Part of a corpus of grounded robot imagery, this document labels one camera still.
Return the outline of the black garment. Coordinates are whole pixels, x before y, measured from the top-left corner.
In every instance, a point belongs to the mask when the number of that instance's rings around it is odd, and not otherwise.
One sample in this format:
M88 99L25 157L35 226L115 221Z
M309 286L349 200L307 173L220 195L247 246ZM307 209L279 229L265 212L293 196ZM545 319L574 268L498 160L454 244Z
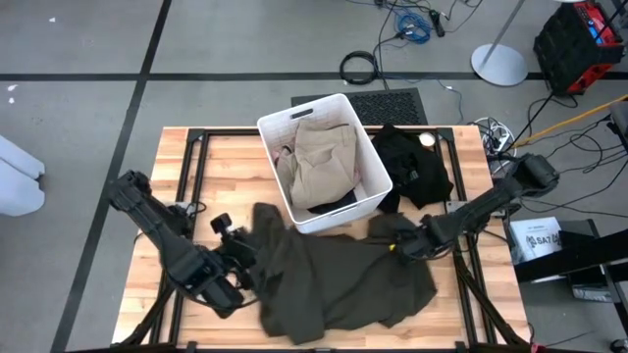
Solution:
M425 148L419 136L386 124L372 138L392 181L392 190L379 204L385 214L398 212L400 198L417 208L446 201L453 190L445 165L434 151Z

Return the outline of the dark blue garment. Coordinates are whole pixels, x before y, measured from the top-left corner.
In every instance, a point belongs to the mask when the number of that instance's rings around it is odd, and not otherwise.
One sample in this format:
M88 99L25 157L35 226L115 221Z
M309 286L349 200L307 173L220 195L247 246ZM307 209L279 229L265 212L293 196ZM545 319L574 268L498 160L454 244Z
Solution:
M335 202L320 204L315 207L309 208L308 211L312 214L323 215L333 212L336 209L351 205L356 202L354 191L347 192L341 199Z

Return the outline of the dark olive hoodie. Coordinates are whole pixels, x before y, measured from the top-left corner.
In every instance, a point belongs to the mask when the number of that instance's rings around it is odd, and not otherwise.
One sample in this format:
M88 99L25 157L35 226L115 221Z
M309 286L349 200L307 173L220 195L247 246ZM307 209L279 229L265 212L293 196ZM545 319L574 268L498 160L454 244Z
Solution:
M285 225L276 206L255 204L250 273L266 334L303 344L328 329L391 328L416 315L437 294L431 271L423 261L403 264L390 249L396 235L414 227L388 214L372 218L363 239L302 234Z

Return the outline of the beige trousers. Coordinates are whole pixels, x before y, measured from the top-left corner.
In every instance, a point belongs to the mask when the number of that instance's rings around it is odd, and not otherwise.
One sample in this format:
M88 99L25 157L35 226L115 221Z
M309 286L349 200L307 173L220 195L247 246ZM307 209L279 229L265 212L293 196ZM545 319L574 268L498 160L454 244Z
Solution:
M357 168L354 126L302 121L287 145L292 155L282 157L276 171L291 207L308 211L354 191L359 181L353 175Z

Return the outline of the white printed box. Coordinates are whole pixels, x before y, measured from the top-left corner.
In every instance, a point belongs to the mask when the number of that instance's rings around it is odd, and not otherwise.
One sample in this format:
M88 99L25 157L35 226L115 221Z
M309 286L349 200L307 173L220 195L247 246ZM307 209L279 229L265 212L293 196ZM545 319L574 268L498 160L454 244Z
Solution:
M514 221L509 225L513 263L528 262L562 249L560 225L555 217Z

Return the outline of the white power strip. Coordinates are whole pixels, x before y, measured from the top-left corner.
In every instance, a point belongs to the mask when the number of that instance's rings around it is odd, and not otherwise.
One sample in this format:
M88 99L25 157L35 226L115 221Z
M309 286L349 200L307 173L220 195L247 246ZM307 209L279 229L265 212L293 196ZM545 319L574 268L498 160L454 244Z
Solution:
M472 122L480 131L482 144L488 155L504 152L514 142L514 134L502 122L492 117L480 118Z

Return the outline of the white perforated plastic basket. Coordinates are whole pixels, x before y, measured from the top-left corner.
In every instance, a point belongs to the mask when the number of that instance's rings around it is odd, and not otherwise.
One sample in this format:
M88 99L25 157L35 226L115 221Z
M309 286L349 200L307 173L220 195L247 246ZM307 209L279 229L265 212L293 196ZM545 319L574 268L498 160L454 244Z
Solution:
M365 218L374 213L385 196L393 189L393 183L383 162L376 152L370 133L362 125L348 98L333 94L260 118L257 129L269 159L280 147L294 141L298 124L304 121L324 126L348 124L356 132L356 167L359 182L354 188L356 201L329 213L315 215L299 209L281 195L294 226L302 233L314 233L338 227Z

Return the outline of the black perforated floor mat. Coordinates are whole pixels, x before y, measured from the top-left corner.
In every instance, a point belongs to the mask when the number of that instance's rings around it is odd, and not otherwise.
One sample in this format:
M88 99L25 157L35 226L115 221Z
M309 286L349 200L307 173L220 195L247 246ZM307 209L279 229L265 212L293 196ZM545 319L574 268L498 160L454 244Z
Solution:
M344 95L364 126L429 124L419 90L415 87L346 92Z

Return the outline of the grey round-base floor stand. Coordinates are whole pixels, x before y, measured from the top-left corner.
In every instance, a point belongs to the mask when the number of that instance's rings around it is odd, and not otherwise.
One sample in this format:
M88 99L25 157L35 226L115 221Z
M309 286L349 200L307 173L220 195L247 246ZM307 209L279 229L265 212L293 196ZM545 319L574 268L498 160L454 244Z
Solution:
M490 44L477 47L470 63L475 74L496 86L514 86L522 83L529 73L524 57L501 41L526 0L517 0L515 7Z

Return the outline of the white bulky object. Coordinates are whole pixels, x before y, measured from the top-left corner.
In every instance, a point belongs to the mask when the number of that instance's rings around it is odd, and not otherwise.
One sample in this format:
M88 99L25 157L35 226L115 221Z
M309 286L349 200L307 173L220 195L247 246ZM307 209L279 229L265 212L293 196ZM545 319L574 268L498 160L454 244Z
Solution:
M19 217L38 211L45 203L39 179L45 165L0 135L0 215Z

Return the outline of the red and black equipment case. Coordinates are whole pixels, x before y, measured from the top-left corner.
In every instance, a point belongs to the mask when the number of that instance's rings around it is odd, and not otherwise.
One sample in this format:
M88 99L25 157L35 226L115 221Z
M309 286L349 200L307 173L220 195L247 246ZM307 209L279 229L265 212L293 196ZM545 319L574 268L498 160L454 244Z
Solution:
M624 56L624 40L595 0L565 2L535 37L534 53L556 96L584 93Z

